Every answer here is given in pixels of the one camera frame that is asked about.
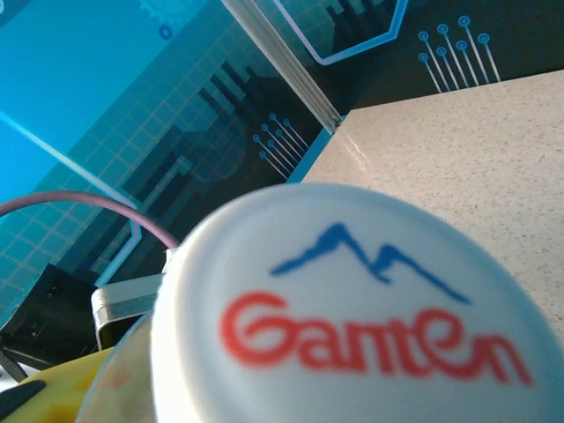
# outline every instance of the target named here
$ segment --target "speckled countertop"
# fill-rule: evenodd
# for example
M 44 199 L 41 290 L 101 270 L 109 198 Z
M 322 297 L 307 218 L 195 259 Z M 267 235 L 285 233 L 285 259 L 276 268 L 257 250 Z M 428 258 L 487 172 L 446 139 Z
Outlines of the speckled countertop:
M 564 71 L 355 110 L 305 182 L 447 220 L 513 274 L 564 345 Z

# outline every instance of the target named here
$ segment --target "blue mountain logo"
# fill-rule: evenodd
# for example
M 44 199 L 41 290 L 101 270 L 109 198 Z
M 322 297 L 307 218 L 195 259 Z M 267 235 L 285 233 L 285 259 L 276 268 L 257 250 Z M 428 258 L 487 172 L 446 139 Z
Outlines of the blue mountain logo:
M 333 253 L 341 244 L 348 247 L 357 257 L 359 262 L 366 267 L 367 271 L 380 283 L 391 285 L 393 282 L 392 279 L 387 278 L 383 275 L 383 273 L 387 269 L 390 269 L 394 263 L 403 263 L 411 267 L 422 278 L 428 281 L 432 287 L 441 290 L 452 300 L 462 302 L 463 304 L 471 303 L 468 297 L 458 293 L 445 282 L 437 278 L 434 274 L 426 271 L 419 265 L 419 263 L 402 253 L 393 245 L 383 244 L 380 247 L 380 251 L 378 252 L 376 259 L 371 261 L 368 258 L 367 253 L 353 238 L 343 223 L 336 223 L 330 226 L 319 236 L 313 247 L 306 249 L 295 258 L 290 258 L 278 266 L 275 266 L 271 269 L 271 275 L 283 276 L 292 271 L 297 271 L 299 268 L 307 265 L 308 263 L 314 262 L 323 256 Z

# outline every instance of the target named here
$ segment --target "bottle cap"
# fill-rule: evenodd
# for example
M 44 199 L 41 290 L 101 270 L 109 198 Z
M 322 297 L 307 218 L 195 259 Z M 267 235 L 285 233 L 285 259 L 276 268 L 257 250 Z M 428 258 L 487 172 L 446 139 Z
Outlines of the bottle cap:
M 451 226 L 340 185 L 263 189 L 175 252 L 156 301 L 159 423 L 564 421 L 564 359 Z

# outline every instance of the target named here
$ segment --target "yellow object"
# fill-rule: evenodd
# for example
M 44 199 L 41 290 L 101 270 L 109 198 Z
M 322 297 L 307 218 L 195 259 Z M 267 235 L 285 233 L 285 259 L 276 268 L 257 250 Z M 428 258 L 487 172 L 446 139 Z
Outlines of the yellow object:
M 94 377 L 113 348 L 96 352 L 25 379 L 47 386 L 10 414 L 3 423 L 73 423 Z

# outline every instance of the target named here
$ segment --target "pink wire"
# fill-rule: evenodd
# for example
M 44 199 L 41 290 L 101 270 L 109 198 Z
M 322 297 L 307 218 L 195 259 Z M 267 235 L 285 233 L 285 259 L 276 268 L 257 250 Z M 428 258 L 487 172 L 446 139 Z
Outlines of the pink wire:
M 128 205 L 112 200 L 108 197 L 98 196 L 96 194 L 89 194 L 81 191 L 48 191 L 29 194 L 27 196 L 14 198 L 13 200 L 6 201 L 0 204 L 0 218 L 8 213 L 14 212 L 30 205 L 51 203 L 54 201 L 72 201 L 75 203 L 85 203 L 91 205 L 98 205 L 105 209 L 111 210 L 121 214 L 122 216 L 133 220 L 140 226 L 144 227 L 147 231 L 158 238 L 168 249 L 175 249 L 178 247 L 178 241 L 169 234 L 165 229 L 160 227 L 157 223 L 147 218 L 140 212 L 132 209 Z

